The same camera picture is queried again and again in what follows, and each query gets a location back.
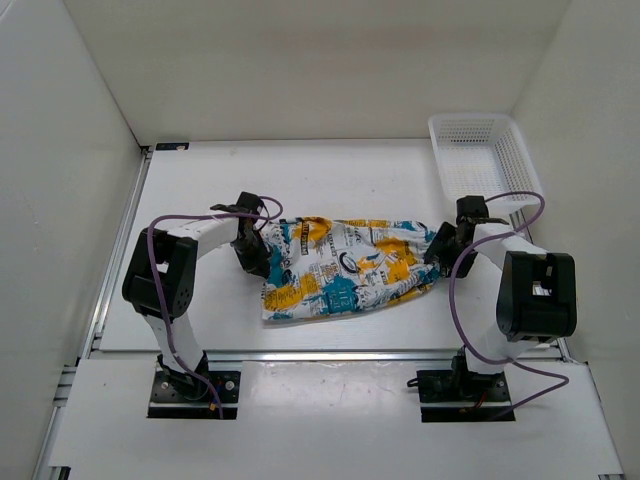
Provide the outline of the colourful printed shorts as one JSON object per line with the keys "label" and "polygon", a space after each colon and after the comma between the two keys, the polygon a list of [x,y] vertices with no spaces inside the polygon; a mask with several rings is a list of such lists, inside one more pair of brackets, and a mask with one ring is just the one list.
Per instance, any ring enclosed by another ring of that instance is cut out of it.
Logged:
{"label": "colourful printed shorts", "polygon": [[418,221],[299,217],[263,229],[270,249],[262,319],[271,324],[361,315],[431,290],[434,228]]}

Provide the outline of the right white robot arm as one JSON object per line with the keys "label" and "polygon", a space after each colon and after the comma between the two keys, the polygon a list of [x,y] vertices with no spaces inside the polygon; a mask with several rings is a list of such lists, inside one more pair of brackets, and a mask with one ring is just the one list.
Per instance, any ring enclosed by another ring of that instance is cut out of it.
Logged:
{"label": "right white robot arm", "polygon": [[[496,379],[523,352],[569,337],[577,327],[574,258],[535,246],[508,222],[491,216],[492,200],[478,195],[458,199],[456,222],[441,225],[425,254],[425,261],[436,263],[448,279],[450,313],[463,343],[452,360],[449,387],[464,400],[476,397],[486,380]],[[501,278],[494,321],[470,337],[457,312],[455,287],[479,255],[500,269]]]}

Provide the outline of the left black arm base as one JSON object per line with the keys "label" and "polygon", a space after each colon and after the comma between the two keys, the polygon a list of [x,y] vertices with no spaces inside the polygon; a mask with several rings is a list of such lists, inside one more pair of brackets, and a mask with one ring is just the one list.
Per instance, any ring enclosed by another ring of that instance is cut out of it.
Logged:
{"label": "left black arm base", "polygon": [[236,420],[239,407],[241,372],[239,370],[210,370],[210,383],[221,400],[222,410],[214,403],[214,396],[206,385],[192,391],[176,388],[157,366],[150,389],[147,417],[149,419],[178,420]]}

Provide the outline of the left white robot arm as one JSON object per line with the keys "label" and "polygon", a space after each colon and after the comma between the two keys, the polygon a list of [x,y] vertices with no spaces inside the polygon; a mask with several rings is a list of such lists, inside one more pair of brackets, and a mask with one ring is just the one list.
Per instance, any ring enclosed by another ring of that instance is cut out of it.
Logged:
{"label": "left white robot arm", "polygon": [[271,200],[243,191],[234,204],[214,205],[205,214],[162,215],[136,241],[122,297],[152,329],[166,381],[188,400],[214,391],[188,317],[198,261],[228,245],[246,273],[267,278],[271,252],[261,229],[273,219],[266,206]]}

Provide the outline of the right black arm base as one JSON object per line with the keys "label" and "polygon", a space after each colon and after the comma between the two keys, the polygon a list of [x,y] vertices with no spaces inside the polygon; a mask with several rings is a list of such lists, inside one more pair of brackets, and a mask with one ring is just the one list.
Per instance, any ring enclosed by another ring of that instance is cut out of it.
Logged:
{"label": "right black arm base", "polygon": [[418,393],[422,423],[515,421],[504,373],[457,378],[452,370],[418,370],[406,386]]}

